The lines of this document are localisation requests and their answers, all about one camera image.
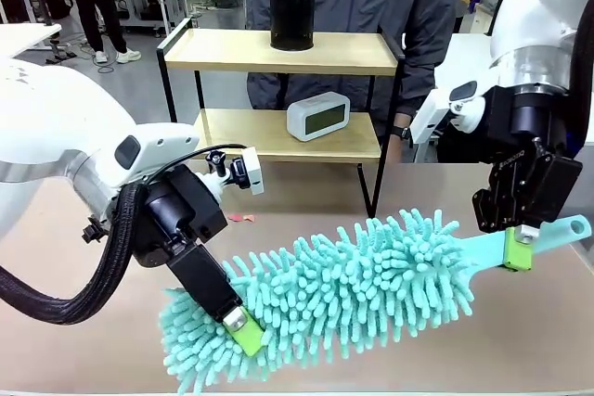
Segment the microfiber bristle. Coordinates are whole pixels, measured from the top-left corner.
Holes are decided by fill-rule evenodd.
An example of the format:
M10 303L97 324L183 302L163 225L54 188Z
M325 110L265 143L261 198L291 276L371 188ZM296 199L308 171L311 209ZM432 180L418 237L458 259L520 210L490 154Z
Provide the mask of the microfiber bristle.
M471 315L474 297L464 270L471 265L451 236L458 222L442 225L419 211L400 211L402 229L390 217L387 224L367 220L367 231L355 225L356 242L344 228L340 240L299 238L293 253L250 252L253 268L239 257L223 267L245 308L265 330L264 347L247 356L183 289L168 291L173 302L161 313L164 364L180 380L179 393L194 392L216 382L221 373L266 380L285 364L317 364L320 353L333 359L338 343L342 358L352 348L363 352L378 338L386 346L390 334L399 341L403 328L416 337L427 326L458 320L458 311Z

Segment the white sneaker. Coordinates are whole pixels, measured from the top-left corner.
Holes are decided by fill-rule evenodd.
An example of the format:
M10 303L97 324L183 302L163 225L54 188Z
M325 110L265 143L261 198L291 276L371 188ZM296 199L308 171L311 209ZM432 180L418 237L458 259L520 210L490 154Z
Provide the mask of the white sneaker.
M139 60L140 59L140 52L139 51L133 51L130 48L128 48L128 51L126 51L125 53L120 53L118 52L118 56L117 56L117 61L119 64L127 64L128 62L133 62L135 60Z
M96 51L95 52L95 62L97 64L107 64L108 63L108 55L105 54L105 51Z

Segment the black backpack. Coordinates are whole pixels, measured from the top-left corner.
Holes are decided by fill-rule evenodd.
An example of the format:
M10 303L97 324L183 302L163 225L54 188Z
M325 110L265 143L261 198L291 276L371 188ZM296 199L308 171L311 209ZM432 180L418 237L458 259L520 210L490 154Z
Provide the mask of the black backpack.
M64 19L69 16L72 8L72 0L45 0L47 3L47 9L52 19Z

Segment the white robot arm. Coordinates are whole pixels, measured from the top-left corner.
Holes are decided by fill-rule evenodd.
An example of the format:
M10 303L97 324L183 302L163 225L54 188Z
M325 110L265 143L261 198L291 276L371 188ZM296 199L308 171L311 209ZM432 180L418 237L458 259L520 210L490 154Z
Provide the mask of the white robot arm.
M241 298L201 243L226 226L225 186L264 191L253 147L194 151L192 126L138 125L105 90L62 67L0 60L0 92L0 238L50 176L70 180L90 209L84 240L108 236L94 276L73 299L42 294L0 267L1 299L38 320L80 323L107 302L134 256L145 267L166 264L215 320L240 328ZM218 150L225 147L242 149L228 167ZM200 153L212 173L183 163Z
M472 198L481 230L537 229L558 217L582 169L574 157L588 132L594 0L504 0L491 56L481 79L433 90L409 134L421 144L445 129L468 162L494 164Z

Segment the white alarm clock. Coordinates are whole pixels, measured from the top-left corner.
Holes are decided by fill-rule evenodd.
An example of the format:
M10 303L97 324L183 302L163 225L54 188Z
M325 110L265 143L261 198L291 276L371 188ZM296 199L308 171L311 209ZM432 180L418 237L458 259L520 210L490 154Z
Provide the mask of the white alarm clock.
M287 130L300 141L311 141L340 130L349 123L351 101L334 92L292 103L287 109Z

